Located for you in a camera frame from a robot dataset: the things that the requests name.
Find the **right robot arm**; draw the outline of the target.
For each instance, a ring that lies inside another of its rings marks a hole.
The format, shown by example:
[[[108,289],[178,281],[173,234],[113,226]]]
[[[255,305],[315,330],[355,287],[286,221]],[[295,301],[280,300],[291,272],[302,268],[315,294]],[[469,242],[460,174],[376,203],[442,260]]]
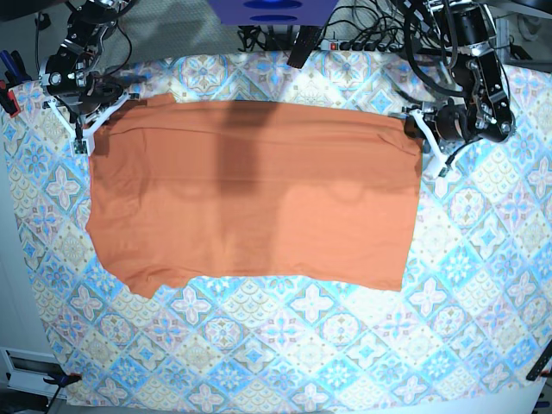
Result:
[[[58,51],[47,58],[39,71],[44,93],[53,104],[65,108],[73,122],[79,116],[113,104],[123,94],[123,86],[109,74],[97,71],[104,53],[104,41],[118,28],[119,21],[137,1],[85,1],[71,11],[67,34]]]

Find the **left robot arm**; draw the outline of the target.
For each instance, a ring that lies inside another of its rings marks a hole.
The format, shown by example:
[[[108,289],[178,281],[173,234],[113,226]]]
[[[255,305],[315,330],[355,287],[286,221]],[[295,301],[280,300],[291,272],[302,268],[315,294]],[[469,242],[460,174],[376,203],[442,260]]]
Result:
[[[477,1],[393,1],[403,17],[404,56],[423,85],[444,100],[416,103],[438,144],[502,142],[515,129],[510,87],[493,47],[488,8]],[[416,56],[433,55],[452,78],[441,85]]]

